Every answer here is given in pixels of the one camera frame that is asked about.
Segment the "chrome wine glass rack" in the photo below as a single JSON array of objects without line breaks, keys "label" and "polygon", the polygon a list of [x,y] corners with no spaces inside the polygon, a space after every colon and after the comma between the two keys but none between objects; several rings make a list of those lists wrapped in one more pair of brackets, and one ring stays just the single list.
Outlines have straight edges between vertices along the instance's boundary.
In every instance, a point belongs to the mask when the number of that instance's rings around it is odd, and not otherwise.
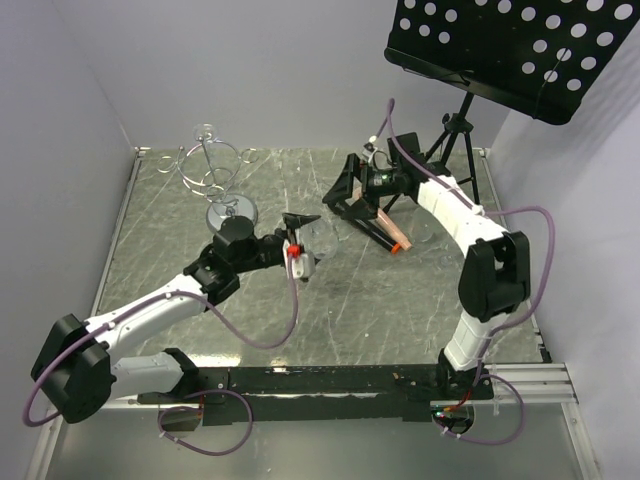
[{"label": "chrome wine glass rack", "polygon": [[258,207],[253,199],[238,190],[241,170],[257,162],[255,148],[240,149],[229,141],[218,139],[191,147],[179,146],[175,155],[163,155],[156,171],[175,176],[194,196],[207,203],[205,223],[216,233],[223,222],[244,217],[256,225]]}]

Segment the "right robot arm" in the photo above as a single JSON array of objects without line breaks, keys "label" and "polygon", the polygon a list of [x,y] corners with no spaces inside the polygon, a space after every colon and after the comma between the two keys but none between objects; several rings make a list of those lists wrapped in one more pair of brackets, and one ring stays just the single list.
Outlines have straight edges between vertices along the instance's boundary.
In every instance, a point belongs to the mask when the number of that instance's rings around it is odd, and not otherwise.
[{"label": "right robot arm", "polygon": [[362,155],[347,156],[342,171],[322,201],[330,210],[372,238],[373,221],[384,197],[407,196],[431,214],[464,257],[458,282],[462,312],[454,334],[438,357],[436,385],[458,398],[479,381],[477,368],[497,330],[531,292],[530,245],[488,218],[441,161],[421,153],[417,136],[388,141],[388,169],[375,164],[378,150],[368,142]]}]

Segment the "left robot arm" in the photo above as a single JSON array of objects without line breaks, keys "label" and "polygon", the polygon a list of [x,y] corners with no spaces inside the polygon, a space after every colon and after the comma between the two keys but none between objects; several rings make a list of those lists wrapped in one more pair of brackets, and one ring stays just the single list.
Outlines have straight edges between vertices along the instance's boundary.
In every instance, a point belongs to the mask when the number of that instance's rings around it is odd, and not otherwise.
[{"label": "left robot arm", "polygon": [[193,397],[197,368],[178,350],[131,358],[134,347],[173,324],[210,311],[240,287],[242,273],[280,266],[290,283],[307,280],[316,258],[303,243],[316,215],[285,213],[284,225],[257,237],[244,216],[224,220],[195,261],[154,292],[112,312],[55,321],[31,370],[34,390],[55,407],[52,419],[86,420],[110,399],[164,392],[176,402]]}]

